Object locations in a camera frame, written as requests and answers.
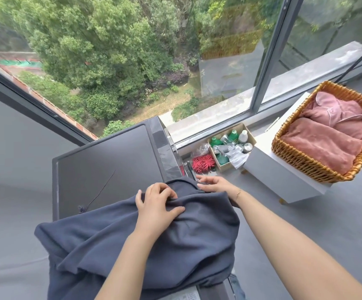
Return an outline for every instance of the navy blue fabric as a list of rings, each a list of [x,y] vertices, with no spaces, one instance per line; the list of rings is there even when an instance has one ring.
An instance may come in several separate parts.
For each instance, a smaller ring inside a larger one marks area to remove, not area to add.
[[[227,279],[234,264],[239,218],[228,196],[204,193],[196,182],[167,182],[184,206],[148,257],[142,300]],[[84,214],[39,224],[35,236],[49,253],[48,300],[93,300],[111,271],[138,218],[135,197]]]

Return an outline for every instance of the plastic bag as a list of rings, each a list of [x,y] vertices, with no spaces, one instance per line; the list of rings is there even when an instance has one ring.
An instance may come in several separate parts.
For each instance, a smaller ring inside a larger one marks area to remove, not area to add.
[[[225,155],[229,158],[231,164],[236,169],[243,166],[243,164],[246,162],[246,160],[248,160],[248,156],[249,156],[249,154],[244,154],[237,150],[230,150]]]
[[[200,157],[208,154],[209,147],[210,147],[209,143],[202,144],[196,150],[191,152],[190,154],[191,158]]]

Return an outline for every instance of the grey floor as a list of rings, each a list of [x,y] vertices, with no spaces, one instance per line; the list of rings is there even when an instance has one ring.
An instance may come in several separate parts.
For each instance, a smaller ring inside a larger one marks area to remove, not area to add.
[[[362,79],[348,87],[362,92]],[[288,205],[279,204],[279,197],[250,174],[230,170],[223,176],[305,233],[362,283],[362,170],[353,181],[334,184],[323,196]],[[291,299],[242,213],[237,212],[241,224],[235,271],[247,299]]]

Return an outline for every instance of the pink towel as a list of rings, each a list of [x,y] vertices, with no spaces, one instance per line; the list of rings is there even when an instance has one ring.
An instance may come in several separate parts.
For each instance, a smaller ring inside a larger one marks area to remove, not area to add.
[[[299,118],[289,126],[281,140],[344,175],[362,150],[362,140],[308,118]]]
[[[332,94],[319,91],[315,101],[302,111],[301,117],[362,139],[362,108],[356,101],[339,100]]]

